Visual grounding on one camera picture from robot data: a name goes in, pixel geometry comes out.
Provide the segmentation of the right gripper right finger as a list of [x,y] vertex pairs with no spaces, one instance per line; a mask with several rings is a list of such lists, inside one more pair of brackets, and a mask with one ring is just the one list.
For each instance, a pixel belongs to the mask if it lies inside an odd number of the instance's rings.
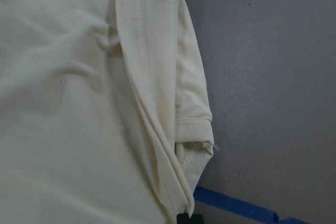
[[190,217],[190,224],[203,224],[203,215],[192,214]]

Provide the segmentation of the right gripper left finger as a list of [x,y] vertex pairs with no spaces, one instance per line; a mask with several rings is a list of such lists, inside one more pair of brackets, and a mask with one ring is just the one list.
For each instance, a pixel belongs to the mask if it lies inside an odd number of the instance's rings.
[[176,222],[177,224],[189,224],[190,222],[189,215],[187,213],[178,214],[176,216]]

